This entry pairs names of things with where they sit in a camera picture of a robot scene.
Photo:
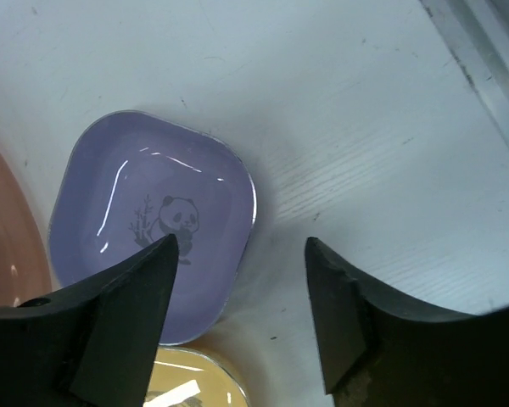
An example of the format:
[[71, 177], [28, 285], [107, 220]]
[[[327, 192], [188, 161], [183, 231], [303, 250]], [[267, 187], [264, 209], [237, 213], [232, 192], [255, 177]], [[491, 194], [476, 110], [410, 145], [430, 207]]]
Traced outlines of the purple square dish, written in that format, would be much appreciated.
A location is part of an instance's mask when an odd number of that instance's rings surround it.
[[179, 345], [221, 316], [256, 215], [252, 176], [224, 142], [118, 111], [91, 124], [72, 150], [48, 253], [69, 286], [175, 236], [178, 268], [160, 341]]

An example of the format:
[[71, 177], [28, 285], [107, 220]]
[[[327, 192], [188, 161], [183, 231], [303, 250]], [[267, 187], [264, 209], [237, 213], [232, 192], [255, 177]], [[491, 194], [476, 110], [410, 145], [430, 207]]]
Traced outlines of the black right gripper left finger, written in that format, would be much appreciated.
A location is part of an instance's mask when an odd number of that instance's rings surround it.
[[107, 270], [0, 307], [0, 406], [140, 406], [178, 266], [169, 235]]

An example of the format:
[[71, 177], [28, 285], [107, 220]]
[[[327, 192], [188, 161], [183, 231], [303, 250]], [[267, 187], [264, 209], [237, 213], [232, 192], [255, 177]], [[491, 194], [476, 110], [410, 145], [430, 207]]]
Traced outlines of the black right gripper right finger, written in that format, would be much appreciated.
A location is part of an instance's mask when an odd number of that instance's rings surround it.
[[469, 315], [305, 243], [325, 391], [337, 406], [509, 406], [509, 306]]

